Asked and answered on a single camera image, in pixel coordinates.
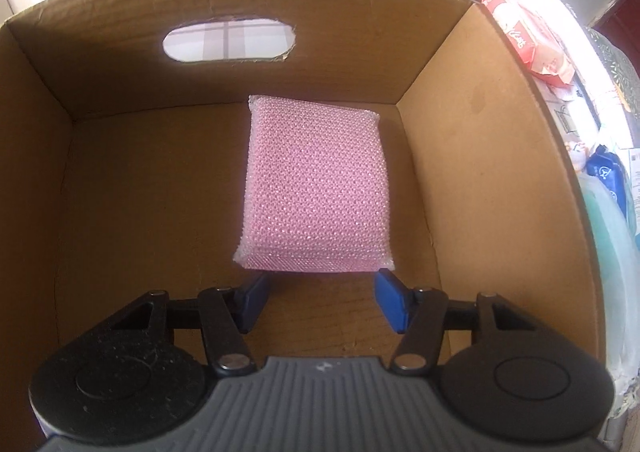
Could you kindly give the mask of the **white plastic shopping bag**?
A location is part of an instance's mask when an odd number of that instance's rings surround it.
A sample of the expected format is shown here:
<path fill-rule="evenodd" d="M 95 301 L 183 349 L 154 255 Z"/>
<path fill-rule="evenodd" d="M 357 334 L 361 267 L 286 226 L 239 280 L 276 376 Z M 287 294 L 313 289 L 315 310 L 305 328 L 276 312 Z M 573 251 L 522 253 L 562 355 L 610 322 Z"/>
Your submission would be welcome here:
<path fill-rule="evenodd" d="M 577 178 L 598 256 L 614 418 L 639 404 L 639 250 L 606 186 L 583 172 Z"/>

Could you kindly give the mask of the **pink mesh sponge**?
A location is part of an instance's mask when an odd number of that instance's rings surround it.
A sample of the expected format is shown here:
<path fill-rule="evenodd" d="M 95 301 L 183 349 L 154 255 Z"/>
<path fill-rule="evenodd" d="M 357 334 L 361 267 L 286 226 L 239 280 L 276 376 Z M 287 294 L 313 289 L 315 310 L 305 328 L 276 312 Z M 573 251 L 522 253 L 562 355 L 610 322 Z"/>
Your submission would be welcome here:
<path fill-rule="evenodd" d="M 245 269 L 395 267 L 380 116 L 365 108 L 251 96 L 242 231 Z"/>

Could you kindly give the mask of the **red pink wet wipes pack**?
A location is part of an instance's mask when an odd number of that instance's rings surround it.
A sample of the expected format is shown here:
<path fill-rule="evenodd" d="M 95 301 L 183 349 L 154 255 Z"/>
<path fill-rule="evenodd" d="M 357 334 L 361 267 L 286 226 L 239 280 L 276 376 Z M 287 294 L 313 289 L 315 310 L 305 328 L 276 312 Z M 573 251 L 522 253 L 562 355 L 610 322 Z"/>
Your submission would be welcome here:
<path fill-rule="evenodd" d="M 573 20 L 560 0 L 480 1 L 534 76 L 553 87 L 572 86 Z"/>

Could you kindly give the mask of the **blue teal wet wipes pack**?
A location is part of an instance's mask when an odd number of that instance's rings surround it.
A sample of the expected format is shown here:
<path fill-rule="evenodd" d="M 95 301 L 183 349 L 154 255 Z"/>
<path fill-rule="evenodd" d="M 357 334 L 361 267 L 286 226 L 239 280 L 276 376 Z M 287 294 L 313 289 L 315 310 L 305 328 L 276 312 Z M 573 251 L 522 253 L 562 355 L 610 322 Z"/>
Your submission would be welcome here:
<path fill-rule="evenodd" d="M 588 175 L 598 178 L 605 185 L 620 211 L 626 216 L 626 174 L 620 158 L 600 144 L 588 158 L 586 169 Z"/>

